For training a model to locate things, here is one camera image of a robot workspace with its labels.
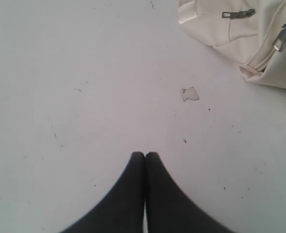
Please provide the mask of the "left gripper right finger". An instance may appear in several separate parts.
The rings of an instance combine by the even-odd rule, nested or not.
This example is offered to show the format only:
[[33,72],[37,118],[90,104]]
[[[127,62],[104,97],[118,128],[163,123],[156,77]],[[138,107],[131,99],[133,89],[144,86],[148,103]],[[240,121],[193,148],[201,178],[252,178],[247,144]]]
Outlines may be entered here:
[[178,187],[160,156],[145,157],[146,214],[150,233],[230,233],[231,231],[201,210]]

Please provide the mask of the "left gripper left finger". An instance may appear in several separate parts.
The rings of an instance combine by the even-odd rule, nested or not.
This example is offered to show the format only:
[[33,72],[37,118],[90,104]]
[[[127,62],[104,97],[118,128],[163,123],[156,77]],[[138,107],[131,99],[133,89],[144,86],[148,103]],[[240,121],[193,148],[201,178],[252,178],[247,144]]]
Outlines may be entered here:
[[105,197],[65,233],[142,233],[145,205],[145,156],[133,152]]

